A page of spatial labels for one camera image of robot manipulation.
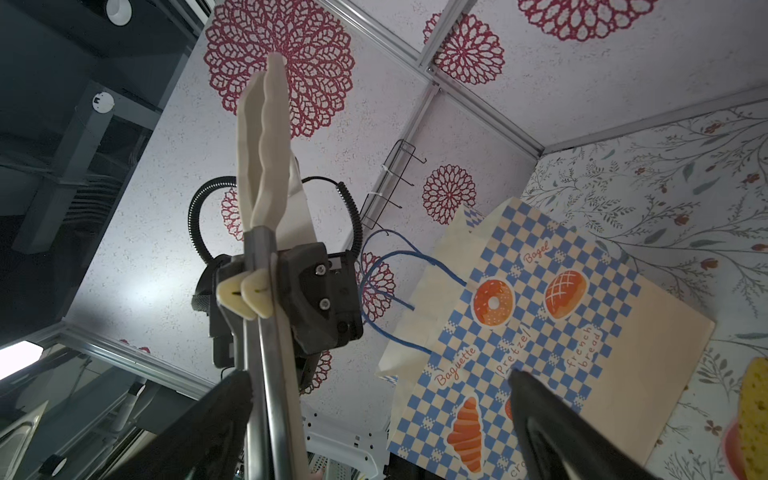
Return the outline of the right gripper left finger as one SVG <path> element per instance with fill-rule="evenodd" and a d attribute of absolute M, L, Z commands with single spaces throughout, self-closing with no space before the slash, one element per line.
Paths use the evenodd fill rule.
<path fill-rule="evenodd" d="M 236 371 L 109 479 L 232 479 L 252 412 L 248 373 Z"/>

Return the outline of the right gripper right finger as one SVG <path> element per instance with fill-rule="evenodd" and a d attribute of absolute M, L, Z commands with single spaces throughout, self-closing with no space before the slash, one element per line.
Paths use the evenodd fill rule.
<path fill-rule="evenodd" d="M 528 372 L 508 377 L 515 433 L 530 479 L 652 479 Z"/>

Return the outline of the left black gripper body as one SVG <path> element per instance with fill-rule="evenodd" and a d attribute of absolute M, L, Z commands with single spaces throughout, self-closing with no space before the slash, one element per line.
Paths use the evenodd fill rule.
<path fill-rule="evenodd" d="M 278 254 L 277 293 L 288 315 L 293 337 L 299 391 L 309 393 L 323 382 L 321 363 L 332 349 L 341 348 L 363 335 L 362 307 L 355 263 L 362 241 L 348 250 L 329 254 L 321 243 L 310 243 Z M 230 255 L 219 255 L 206 264 L 191 307 L 209 319 L 213 341 L 213 364 L 219 369 L 235 366 L 231 323 L 216 305 L 218 271 L 232 263 Z"/>

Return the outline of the blue checkered paper bag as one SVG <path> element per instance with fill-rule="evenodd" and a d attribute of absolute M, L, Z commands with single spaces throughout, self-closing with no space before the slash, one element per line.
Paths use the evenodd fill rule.
<path fill-rule="evenodd" d="M 445 479 L 526 475 L 508 376 L 530 373 L 633 460 L 648 460 L 713 322 L 512 198 L 460 207 L 380 362 L 389 451 Z"/>

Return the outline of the pink plastic tray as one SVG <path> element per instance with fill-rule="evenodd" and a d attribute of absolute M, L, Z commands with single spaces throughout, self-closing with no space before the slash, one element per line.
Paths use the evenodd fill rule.
<path fill-rule="evenodd" d="M 722 439 L 722 451 L 731 474 L 738 480 L 747 480 L 746 462 L 737 420 L 734 420 L 725 430 Z"/>

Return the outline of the green-brown round toast slice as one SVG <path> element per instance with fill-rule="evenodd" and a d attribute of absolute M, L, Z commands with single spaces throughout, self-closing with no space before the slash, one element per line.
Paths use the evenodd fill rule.
<path fill-rule="evenodd" d="M 746 479 L 767 479 L 767 358 L 756 358 L 742 379 L 738 412 L 740 456 Z"/>

